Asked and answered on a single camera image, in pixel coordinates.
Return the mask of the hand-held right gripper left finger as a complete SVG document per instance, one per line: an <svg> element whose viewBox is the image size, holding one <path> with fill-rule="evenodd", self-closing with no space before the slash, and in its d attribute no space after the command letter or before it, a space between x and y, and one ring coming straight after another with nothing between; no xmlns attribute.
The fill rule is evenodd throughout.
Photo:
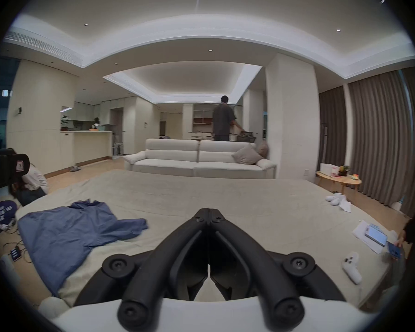
<svg viewBox="0 0 415 332"><path fill-rule="evenodd" d="M193 301L208 278L208 208L202 208L154 250L103 261L74 306L121 300L122 327L156 327L164 298Z"/></svg>

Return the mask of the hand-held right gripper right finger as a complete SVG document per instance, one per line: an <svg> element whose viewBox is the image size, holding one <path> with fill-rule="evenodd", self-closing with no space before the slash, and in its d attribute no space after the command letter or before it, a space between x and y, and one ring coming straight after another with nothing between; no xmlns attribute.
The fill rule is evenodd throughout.
<svg viewBox="0 0 415 332"><path fill-rule="evenodd" d="M210 279L226 301L257 297L268 327L298 326L301 296L346 302L312 256L267 251L217 209L210 209Z"/></svg>

